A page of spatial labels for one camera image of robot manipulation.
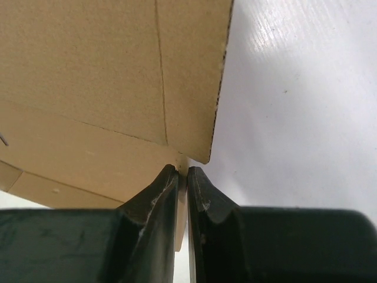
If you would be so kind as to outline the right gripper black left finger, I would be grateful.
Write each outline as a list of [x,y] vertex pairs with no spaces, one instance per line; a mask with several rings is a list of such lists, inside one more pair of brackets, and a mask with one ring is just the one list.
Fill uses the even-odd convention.
[[1,210],[2,282],[172,282],[179,173],[115,209]]

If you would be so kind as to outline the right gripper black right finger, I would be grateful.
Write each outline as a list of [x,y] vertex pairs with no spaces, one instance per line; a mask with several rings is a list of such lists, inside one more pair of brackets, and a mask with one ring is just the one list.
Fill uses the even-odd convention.
[[354,210],[239,206],[189,168],[191,282],[375,282],[376,227]]

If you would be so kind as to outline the brown cardboard box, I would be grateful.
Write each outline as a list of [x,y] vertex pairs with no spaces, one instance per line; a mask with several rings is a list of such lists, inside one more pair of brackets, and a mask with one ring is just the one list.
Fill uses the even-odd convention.
[[1,190],[113,208],[210,160],[232,1],[2,1]]

